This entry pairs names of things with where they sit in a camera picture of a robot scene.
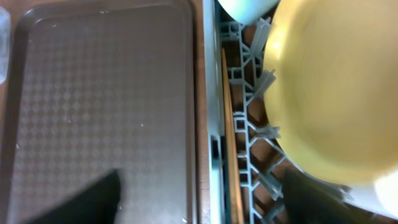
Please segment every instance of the tray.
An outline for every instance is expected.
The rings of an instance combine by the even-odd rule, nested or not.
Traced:
[[[38,6],[13,40],[0,223],[123,171],[118,223],[196,223],[192,12],[183,0]]]

